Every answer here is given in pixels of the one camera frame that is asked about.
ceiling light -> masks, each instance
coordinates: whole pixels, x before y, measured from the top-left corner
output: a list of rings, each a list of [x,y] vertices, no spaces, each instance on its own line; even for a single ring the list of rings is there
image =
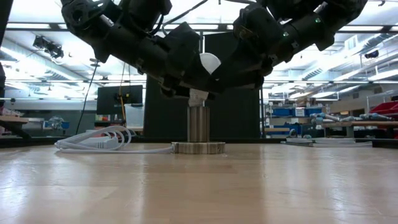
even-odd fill
[[[7,29],[51,29],[48,24],[8,23]]]
[[[329,81],[294,81],[294,83],[315,84],[315,83],[329,83]]]
[[[381,29],[383,29],[383,26],[344,26],[340,29],[340,31],[366,32],[366,31],[380,31]]]
[[[376,81],[375,84],[398,84],[398,81]]]
[[[22,54],[20,54],[20,53],[17,53],[17,52],[15,52],[15,51],[13,51],[13,50],[10,50],[10,49],[8,49],[8,48],[5,48],[5,47],[1,47],[0,49],[1,49],[1,51],[3,51],[4,53],[10,55],[11,57],[13,57],[13,58],[15,58],[15,59],[17,59],[17,60],[21,60],[22,58],[25,57],[24,55],[22,55]]]
[[[398,70],[391,70],[388,72],[378,73],[377,75],[370,77],[369,80],[370,81],[380,80],[380,79],[384,79],[384,78],[393,77],[395,75],[398,75]]]
[[[41,80],[6,80],[6,83],[21,82],[21,83],[39,83]]]
[[[285,101],[286,99],[264,99],[264,101]]]
[[[293,94],[293,95],[290,95],[289,96],[289,98],[290,99],[296,99],[296,98],[300,98],[300,97],[303,97],[303,96],[307,96],[307,95],[309,95],[311,92],[307,92],[307,93],[295,93],[295,94]]]
[[[66,24],[58,24],[60,29],[68,29]]]
[[[47,80],[50,83],[82,83],[83,80]]]
[[[289,81],[269,81],[269,80],[266,80],[266,81],[264,81],[264,83],[272,83],[272,84],[274,84],[274,83],[288,83]]]
[[[335,83],[342,83],[342,84],[367,84],[368,81],[335,81]]]
[[[353,76],[356,75],[356,74],[358,74],[358,71],[357,71],[357,70],[356,70],[356,71],[353,71],[353,72],[349,72],[349,73],[347,73],[347,74],[344,74],[344,75],[342,75],[342,76],[340,76],[340,77],[338,77],[338,78],[335,78],[335,81],[342,81],[342,80],[344,80],[344,79],[351,78],[351,77],[353,77]]]
[[[93,83],[120,83],[120,80],[93,80]]]
[[[336,93],[336,92],[332,92],[332,91],[323,92],[323,93],[317,93],[317,94],[313,95],[312,97],[314,97],[314,98],[322,98],[322,97],[326,97],[326,96],[333,95],[333,94],[335,94],[335,93]]]
[[[354,90],[354,89],[356,89],[356,88],[358,88],[358,87],[360,87],[360,85],[352,86],[352,87],[346,88],[346,89],[344,89],[344,90],[340,90],[339,93],[346,93],[346,92],[349,92],[349,91],[351,91],[351,90]]]
[[[317,99],[317,101],[339,101],[339,99]]]
[[[166,29],[175,29],[179,26],[180,24],[169,24],[166,25]],[[207,25],[207,24],[190,24],[189,25],[192,29],[211,29],[211,30],[217,30],[218,25]]]

black partition panel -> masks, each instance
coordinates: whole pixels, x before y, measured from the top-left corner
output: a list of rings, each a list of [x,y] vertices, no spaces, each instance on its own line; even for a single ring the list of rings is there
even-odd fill
[[[157,81],[148,76],[144,115],[144,136],[154,139],[187,138],[188,99],[169,99]]]
[[[238,41],[231,32],[205,36],[205,52],[224,61],[235,50]],[[208,101],[210,136],[212,138],[259,138],[259,91],[230,89]]]
[[[224,60],[232,53],[236,40],[231,34],[205,37],[205,52]],[[231,89],[207,101],[210,107],[210,138],[244,139],[260,137],[259,91]],[[168,99],[160,86],[148,78],[145,102],[144,137],[149,139],[187,139],[188,99]]]

wooden table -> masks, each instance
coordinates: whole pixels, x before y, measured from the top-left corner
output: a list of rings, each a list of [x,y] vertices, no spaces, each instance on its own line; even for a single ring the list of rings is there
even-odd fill
[[[27,118],[18,118],[18,117],[15,117],[15,116],[0,116],[0,121],[26,124],[26,123],[29,122],[29,119],[27,119]]]
[[[18,118],[15,116],[0,116],[0,126],[6,128],[12,133],[29,139],[30,135],[22,130],[22,125],[29,122],[28,118]]]
[[[264,132],[288,132],[290,128],[264,128]]]
[[[345,121],[322,124],[322,127],[325,128],[325,137],[327,128],[346,128],[347,137],[353,138],[355,126],[385,126],[388,127],[387,132],[389,137],[394,138],[394,127],[398,127],[398,121]]]
[[[226,150],[198,156],[2,149],[0,223],[398,223],[397,150]]]

fluorescent light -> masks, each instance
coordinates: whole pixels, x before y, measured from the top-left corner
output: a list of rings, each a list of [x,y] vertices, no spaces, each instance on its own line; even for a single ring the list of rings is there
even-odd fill
[[[22,82],[22,83],[39,83],[41,80],[6,80],[6,83]]]
[[[344,89],[344,90],[340,90],[339,93],[346,93],[346,92],[349,92],[349,91],[351,91],[351,90],[354,90],[354,89],[356,89],[356,88],[358,88],[358,87],[360,87],[360,85],[352,86],[352,87],[346,88],[346,89]]]
[[[50,83],[82,83],[83,80],[47,80]]]
[[[311,92],[307,92],[307,93],[295,93],[295,94],[293,94],[293,95],[290,95],[289,97],[290,97],[290,99],[295,99],[295,98],[300,98],[300,97],[303,97],[303,96],[307,96],[307,95],[309,95]]]
[[[369,80],[370,81],[380,80],[380,79],[384,79],[384,78],[393,77],[395,75],[398,75],[398,70],[391,70],[388,72],[378,73],[377,75],[370,77]]]
[[[48,24],[8,23],[7,29],[51,29]]]
[[[335,81],[335,83],[342,83],[342,84],[367,84],[368,81]]]
[[[340,31],[380,31],[381,29],[383,29],[383,26],[344,26]]]
[[[68,29],[66,24],[58,24],[60,29]]]
[[[294,81],[294,83],[308,83],[308,84],[315,84],[315,83],[329,83],[329,81]]]
[[[10,49],[8,49],[8,48],[5,48],[5,47],[1,47],[0,49],[1,49],[4,53],[10,55],[11,57],[13,57],[13,58],[15,58],[15,59],[17,59],[17,60],[20,60],[20,59],[22,59],[22,58],[25,57],[24,55],[22,55],[22,54],[20,54],[20,53],[17,53],[17,52],[15,52],[15,51],[13,51],[13,50],[10,50]]]
[[[166,29],[175,29],[179,26],[180,24],[169,24],[166,25]],[[218,25],[207,25],[207,24],[190,24],[189,25],[192,29],[211,29],[211,30],[217,30]]]
[[[326,97],[326,96],[333,95],[333,94],[335,94],[335,93],[336,93],[336,92],[332,92],[332,91],[323,92],[323,93],[317,93],[317,94],[313,95],[312,97],[314,97],[314,98],[322,98],[322,97]]]
[[[84,98],[0,98],[0,100],[57,100],[57,101],[64,101],[64,100],[80,100],[84,101]],[[95,98],[87,98],[87,101],[95,101]]]
[[[264,83],[288,83],[289,81],[270,81],[270,80],[266,80],[264,81]]]
[[[23,83],[6,83],[6,86],[17,88],[19,90],[29,91],[29,86]]]
[[[398,84],[398,81],[376,81],[375,84]]]
[[[351,77],[353,77],[353,76],[356,75],[356,74],[358,74],[358,71],[357,71],[357,70],[356,70],[356,71],[353,71],[353,72],[349,72],[349,73],[347,73],[347,74],[344,74],[344,75],[342,75],[342,76],[340,76],[340,77],[338,77],[338,78],[335,78],[335,81],[342,81],[342,80],[344,80],[344,79],[351,78]]]
[[[264,101],[285,101],[286,99],[264,99]]]
[[[120,83],[120,80],[93,80],[93,83]]]
[[[317,101],[339,101],[338,99],[317,99]]]

white cable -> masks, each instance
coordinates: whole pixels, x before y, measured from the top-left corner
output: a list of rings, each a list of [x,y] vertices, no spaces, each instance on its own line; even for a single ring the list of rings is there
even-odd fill
[[[128,140],[124,143],[124,135],[120,131],[127,132]],[[100,134],[106,134],[108,137],[95,138]],[[55,146],[64,153],[120,153],[120,154],[150,154],[160,152],[171,152],[172,148],[141,150],[141,151],[119,151],[131,142],[130,131],[122,126],[110,126],[97,131],[77,134],[67,139],[59,140]]]

